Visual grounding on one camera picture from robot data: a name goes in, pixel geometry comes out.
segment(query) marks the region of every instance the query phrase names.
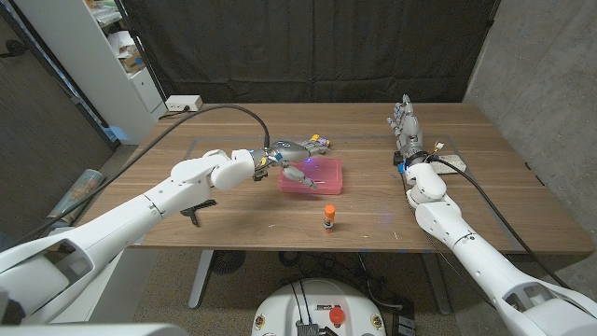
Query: concrete wall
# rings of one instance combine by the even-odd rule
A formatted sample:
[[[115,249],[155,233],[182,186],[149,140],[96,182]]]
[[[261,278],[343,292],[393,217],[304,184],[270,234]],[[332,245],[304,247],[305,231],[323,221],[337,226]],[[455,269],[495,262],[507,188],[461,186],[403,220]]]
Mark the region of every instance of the concrete wall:
[[[465,102],[483,110],[597,242],[597,1],[503,0]],[[597,300],[595,253],[557,274]]]

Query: pink container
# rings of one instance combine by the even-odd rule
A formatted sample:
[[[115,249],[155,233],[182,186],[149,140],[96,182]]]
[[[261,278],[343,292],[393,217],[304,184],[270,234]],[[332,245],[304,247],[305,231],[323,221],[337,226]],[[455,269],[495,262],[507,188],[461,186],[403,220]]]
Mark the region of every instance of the pink container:
[[[326,159],[312,157],[305,162],[292,162],[292,166],[300,169],[315,184],[317,190],[313,190],[300,182],[287,179],[282,171],[278,177],[278,187],[283,192],[312,193],[322,195],[338,195],[342,190],[342,161],[340,159]]]

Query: small bottle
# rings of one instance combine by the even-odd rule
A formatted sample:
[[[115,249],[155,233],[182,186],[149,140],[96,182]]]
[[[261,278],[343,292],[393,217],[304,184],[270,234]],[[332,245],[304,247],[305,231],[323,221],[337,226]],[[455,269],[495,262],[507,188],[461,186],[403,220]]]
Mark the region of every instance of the small bottle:
[[[324,231],[326,233],[331,233],[334,230],[334,215],[336,215],[336,208],[334,205],[326,205],[324,215]]]

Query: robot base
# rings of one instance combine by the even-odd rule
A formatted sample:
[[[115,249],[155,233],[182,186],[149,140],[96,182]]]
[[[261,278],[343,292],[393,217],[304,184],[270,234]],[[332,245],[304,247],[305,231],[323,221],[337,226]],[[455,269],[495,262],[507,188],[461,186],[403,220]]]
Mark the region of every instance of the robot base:
[[[336,306],[341,308],[345,318],[334,325],[330,310]],[[370,299],[339,281],[320,278],[302,280],[302,288],[300,282],[295,282],[271,294],[257,309],[251,335],[302,335],[298,326],[309,325],[309,315],[318,329],[328,327],[333,331],[327,335],[385,335],[382,315]]]

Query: robotic arm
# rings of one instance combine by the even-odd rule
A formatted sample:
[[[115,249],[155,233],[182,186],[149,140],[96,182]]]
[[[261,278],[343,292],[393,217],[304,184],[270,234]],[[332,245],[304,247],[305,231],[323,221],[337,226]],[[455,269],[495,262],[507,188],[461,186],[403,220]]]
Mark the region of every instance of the robotic arm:
[[[166,217],[208,200],[212,187],[228,190],[249,177],[258,181],[271,166],[281,166],[287,177],[314,186],[290,162],[323,154],[328,145],[314,137],[298,144],[279,141],[268,148],[234,150],[230,157],[216,149],[181,161],[156,187],[93,221],[0,253],[0,289],[20,306],[21,323],[48,323],[120,251]]]
[[[597,334],[597,303],[521,272],[476,233],[426,161],[423,136],[407,95],[388,118],[404,158],[410,206],[419,226],[446,245],[495,306],[514,335]]]

